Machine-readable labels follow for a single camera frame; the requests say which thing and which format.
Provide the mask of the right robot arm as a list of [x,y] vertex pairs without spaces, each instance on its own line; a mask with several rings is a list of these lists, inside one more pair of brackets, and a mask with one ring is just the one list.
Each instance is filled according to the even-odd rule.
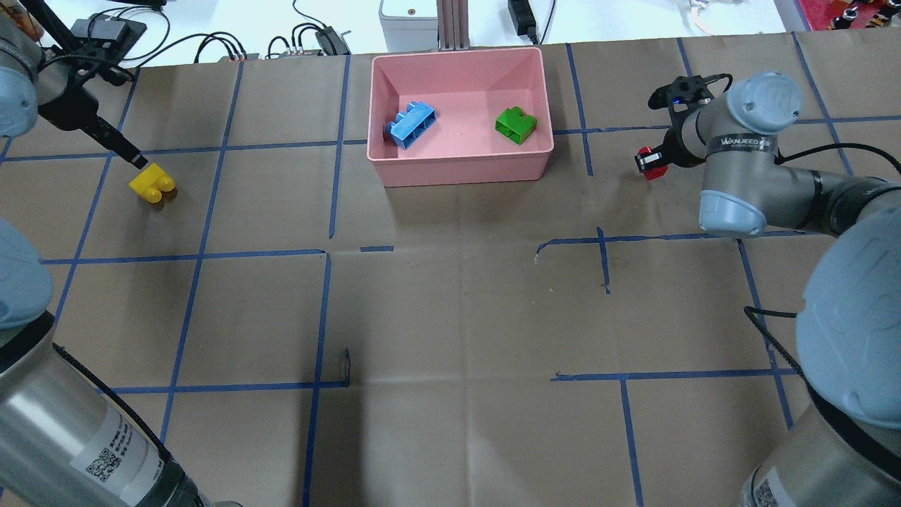
[[635,163],[647,180],[700,166],[699,227],[819,240],[796,312],[746,307],[809,405],[743,483],[740,506],[899,504],[899,184],[790,166],[779,135],[802,92],[779,71],[680,76],[653,91],[672,124]]

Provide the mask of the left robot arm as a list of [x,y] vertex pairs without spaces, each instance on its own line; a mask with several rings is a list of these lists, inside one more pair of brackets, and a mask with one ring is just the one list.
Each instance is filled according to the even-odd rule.
[[[157,204],[176,184],[99,115],[84,87],[133,80],[115,38],[74,35],[43,1],[4,1],[2,135],[38,118],[80,130],[139,173],[131,188]],[[2,222],[2,487],[31,506],[210,506],[133,408],[53,340],[53,283],[41,254]]]

